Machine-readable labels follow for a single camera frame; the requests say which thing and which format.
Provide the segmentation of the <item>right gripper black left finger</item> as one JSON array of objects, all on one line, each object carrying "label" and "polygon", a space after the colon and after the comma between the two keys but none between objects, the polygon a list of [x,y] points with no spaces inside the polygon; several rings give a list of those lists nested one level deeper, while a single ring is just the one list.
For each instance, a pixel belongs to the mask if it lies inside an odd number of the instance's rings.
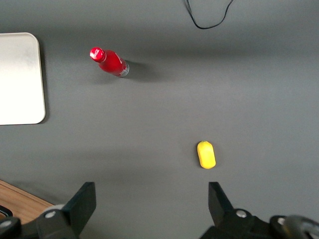
[{"label": "right gripper black left finger", "polygon": [[36,219],[40,239],[78,239],[96,209],[94,182],[86,182],[64,205],[45,210]]}]

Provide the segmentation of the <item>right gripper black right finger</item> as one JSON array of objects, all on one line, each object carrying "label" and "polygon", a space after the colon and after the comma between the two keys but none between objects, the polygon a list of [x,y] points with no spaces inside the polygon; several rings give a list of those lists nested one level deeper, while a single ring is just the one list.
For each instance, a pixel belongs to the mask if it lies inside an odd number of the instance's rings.
[{"label": "right gripper black right finger", "polygon": [[214,222],[202,239],[270,239],[270,226],[244,209],[234,208],[218,182],[208,184],[208,207]]}]

